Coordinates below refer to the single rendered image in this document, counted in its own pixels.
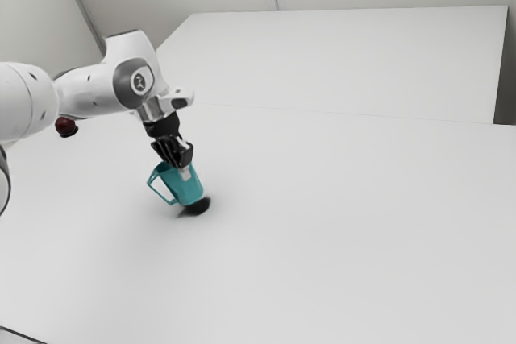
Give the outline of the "dark red ball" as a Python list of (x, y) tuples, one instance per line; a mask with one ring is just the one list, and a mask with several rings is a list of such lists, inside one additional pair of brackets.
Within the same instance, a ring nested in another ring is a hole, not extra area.
[(66, 118), (63, 116), (60, 116), (56, 119), (54, 127), (61, 138), (74, 136), (79, 130), (79, 127), (74, 119)]

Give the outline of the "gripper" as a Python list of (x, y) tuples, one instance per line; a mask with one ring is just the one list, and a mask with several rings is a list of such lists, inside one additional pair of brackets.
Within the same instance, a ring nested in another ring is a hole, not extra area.
[(189, 166), (193, 159), (194, 146), (182, 139), (180, 119), (177, 114), (155, 122), (144, 122), (144, 129), (151, 139), (152, 149), (167, 164), (179, 171), (181, 179), (186, 182), (191, 178)]

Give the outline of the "teal faceted mug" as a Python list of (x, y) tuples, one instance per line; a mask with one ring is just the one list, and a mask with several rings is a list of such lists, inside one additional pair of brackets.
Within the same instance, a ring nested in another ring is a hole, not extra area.
[[(155, 187), (156, 180), (162, 182), (169, 197)], [(201, 200), (204, 194), (204, 188), (192, 164), (177, 169), (170, 164), (160, 162), (151, 172), (147, 186), (168, 205), (192, 205)]]

